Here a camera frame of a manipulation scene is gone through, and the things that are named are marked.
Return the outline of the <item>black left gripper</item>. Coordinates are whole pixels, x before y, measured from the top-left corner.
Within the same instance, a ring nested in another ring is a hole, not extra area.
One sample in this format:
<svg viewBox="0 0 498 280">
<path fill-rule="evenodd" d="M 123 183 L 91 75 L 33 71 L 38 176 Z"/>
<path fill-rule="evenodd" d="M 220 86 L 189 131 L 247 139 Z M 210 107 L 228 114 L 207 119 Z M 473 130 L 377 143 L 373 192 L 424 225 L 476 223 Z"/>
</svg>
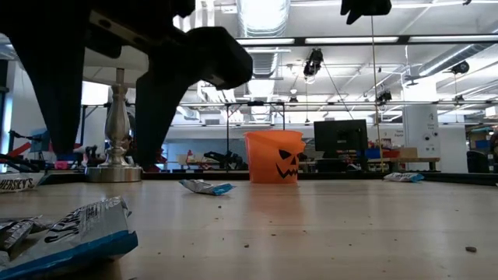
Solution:
<svg viewBox="0 0 498 280">
<path fill-rule="evenodd" d="M 79 127 L 85 47 L 118 54 L 148 51 L 181 31 L 190 0 L 2 1 L 1 33 L 19 56 L 36 94 L 53 150 L 73 150 Z"/>
</svg>

